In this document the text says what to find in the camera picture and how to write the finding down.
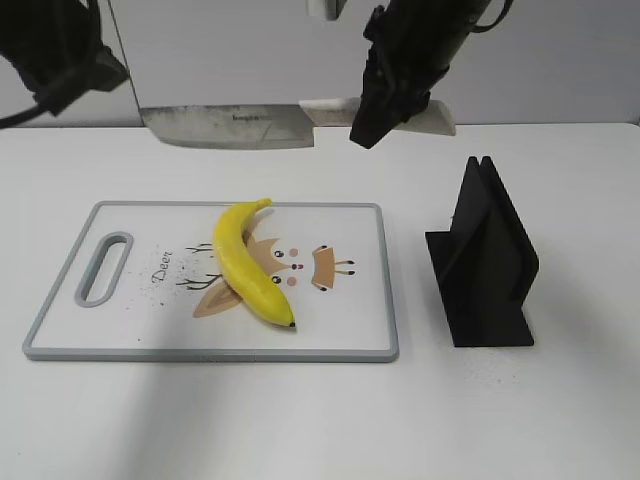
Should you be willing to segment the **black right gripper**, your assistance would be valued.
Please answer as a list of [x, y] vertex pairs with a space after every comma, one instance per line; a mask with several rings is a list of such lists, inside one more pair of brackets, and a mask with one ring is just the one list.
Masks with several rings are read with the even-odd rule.
[[450, 69], [433, 37], [438, 9], [437, 1], [391, 1], [374, 8], [363, 31], [371, 46], [352, 142], [371, 149], [426, 108], [430, 90]]

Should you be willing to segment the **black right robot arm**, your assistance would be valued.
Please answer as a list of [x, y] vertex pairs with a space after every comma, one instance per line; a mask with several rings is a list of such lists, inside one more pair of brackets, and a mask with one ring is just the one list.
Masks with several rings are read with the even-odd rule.
[[371, 42], [350, 140], [366, 149], [428, 107], [431, 90], [477, 25], [487, 1], [395, 0], [377, 6], [363, 31]]

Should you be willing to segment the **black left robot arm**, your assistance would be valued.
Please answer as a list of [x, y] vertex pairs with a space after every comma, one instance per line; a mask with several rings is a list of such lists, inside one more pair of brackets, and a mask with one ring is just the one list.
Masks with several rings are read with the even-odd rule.
[[57, 116], [86, 93], [111, 92], [129, 79], [103, 41], [97, 1], [3, 1], [1, 57], [34, 100], [2, 118], [3, 129], [43, 114]]

